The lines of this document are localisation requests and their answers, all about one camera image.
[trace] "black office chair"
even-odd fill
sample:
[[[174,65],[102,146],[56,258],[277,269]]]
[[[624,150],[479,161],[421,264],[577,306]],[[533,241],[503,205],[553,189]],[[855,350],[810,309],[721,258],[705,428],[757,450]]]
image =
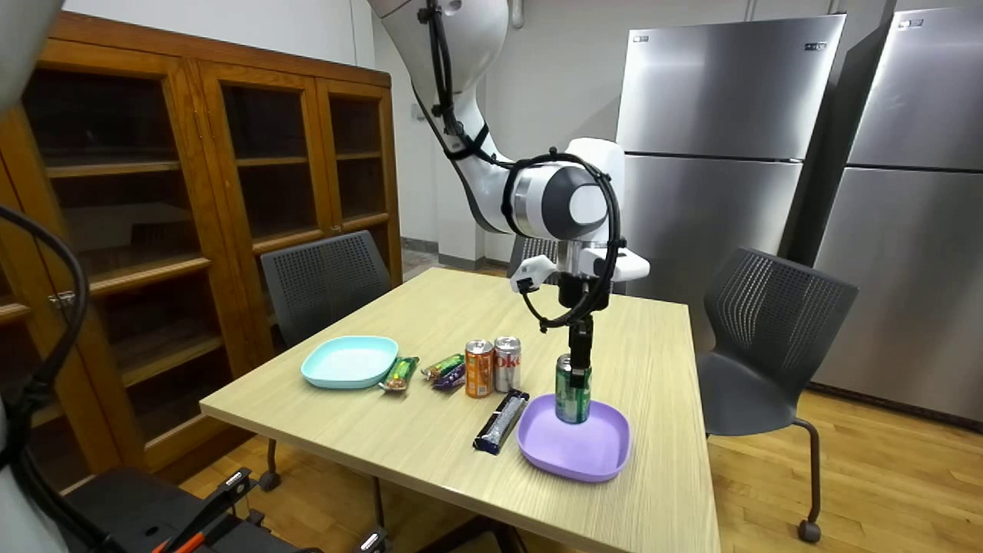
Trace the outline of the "black office chair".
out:
[[[249,494],[249,469],[218,484],[210,497],[195,497],[164,479],[135,469],[105,469],[65,494],[75,512],[85,518],[102,546],[68,537],[72,553],[93,551],[213,551],[213,553],[319,553],[292,546],[261,530],[261,518],[237,518],[237,500]]]
[[[268,253],[261,269],[282,348],[315,336],[391,289],[391,271],[369,231]],[[268,444],[268,475],[259,484],[268,493],[279,486],[277,441]],[[362,551],[388,551],[381,484],[373,486],[378,530],[362,541]]]
[[[806,428],[810,510],[798,537],[820,541],[820,433],[796,416],[858,289],[810,269],[736,250],[705,298],[716,348],[700,361],[705,422],[713,437]]]

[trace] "refrigerator door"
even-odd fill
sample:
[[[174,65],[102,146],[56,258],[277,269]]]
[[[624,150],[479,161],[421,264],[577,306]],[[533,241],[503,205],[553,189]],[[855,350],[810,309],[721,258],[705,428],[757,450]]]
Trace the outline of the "refrigerator door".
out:
[[[842,15],[631,30],[619,146],[806,161]]]
[[[983,8],[896,13],[849,163],[983,170]]]
[[[983,174],[849,170],[818,269],[861,287],[818,380],[983,422]]]
[[[798,170],[798,163],[626,158],[624,236],[650,263],[650,274],[626,284],[626,293],[692,306],[698,350],[713,344],[705,293],[736,245],[777,253]]]

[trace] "white wall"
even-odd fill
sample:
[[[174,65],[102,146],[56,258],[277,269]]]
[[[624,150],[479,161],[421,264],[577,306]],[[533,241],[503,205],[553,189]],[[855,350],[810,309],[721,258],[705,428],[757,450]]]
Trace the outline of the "white wall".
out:
[[[65,10],[308,59],[375,65],[366,0],[65,0]]]
[[[430,122],[417,113],[405,65],[378,19],[375,59],[393,78],[398,236],[432,244],[444,258],[483,258],[462,179],[442,158]]]

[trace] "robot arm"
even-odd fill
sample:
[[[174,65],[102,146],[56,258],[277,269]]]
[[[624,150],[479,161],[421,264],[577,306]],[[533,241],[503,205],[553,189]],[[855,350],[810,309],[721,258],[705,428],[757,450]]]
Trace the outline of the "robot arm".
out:
[[[369,0],[393,36],[413,88],[454,163],[472,220],[486,231],[558,244],[558,271],[601,278],[599,258],[622,241],[619,185],[624,154],[610,142],[572,142],[566,154],[506,161],[497,154],[476,87],[506,36],[506,0]],[[543,264],[520,271],[538,280]],[[615,280],[645,278],[649,263],[622,253]]]

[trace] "cabinet shelf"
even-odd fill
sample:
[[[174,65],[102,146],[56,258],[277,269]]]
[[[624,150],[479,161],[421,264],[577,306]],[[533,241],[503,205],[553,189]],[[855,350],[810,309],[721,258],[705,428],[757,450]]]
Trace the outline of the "cabinet shelf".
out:
[[[164,263],[157,258],[157,263],[149,263],[144,269],[130,269],[130,271],[116,271],[93,280],[93,295],[105,298],[105,295],[140,289],[164,280],[179,280],[199,271],[210,271],[210,258],[164,258]]]
[[[130,388],[130,404],[137,411],[144,450],[164,433],[174,437],[180,423],[199,416],[199,401],[229,380],[222,350],[174,365],[150,380]]]
[[[179,161],[75,161],[75,163],[50,163],[50,179],[107,179],[107,174],[153,174],[153,172],[179,172]]]
[[[239,158],[239,170],[255,170],[255,165],[308,165],[308,158]]]
[[[302,233],[269,233],[264,241],[255,241],[253,244],[253,253],[255,256],[264,256],[264,253],[273,253],[273,250],[286,250],[286,245],[299,245],[299,244],[310,244],[310,241],[319,241],[323,231],[302,231]]]
[[[24,320],[28,314],[28,306],[0,306],[0,325]]]
[[[164,429],[164,433],[157,433],[153,441],[149,441],[144,450],[149,450],[149,452],[150,452],[150,450],[161,450],[161,447],[165,447],[170,441],[174,441],[174,437],[199,428],[199,423],[207,423],[207,422],[210,422],[207,416],[190,416],[186,422],[174,423],[172,429]]]
[[[339,150],[339,163],[351,161],[381,161],[381,150]]]
[[[391,215],[388,213],[354,213],[344,220],[344,231],[362,231],[362,228],[378,228],[388,224]]]
[[[116,344],[116,361],[123,372],[123,388],[135,388],[150,380],[164,372],[172,372],[184,362],[195,362],[213,350],[222,350],[222,338],[210,336],[207,328],[186,325],[165,325],[161,333],[131,338]]]

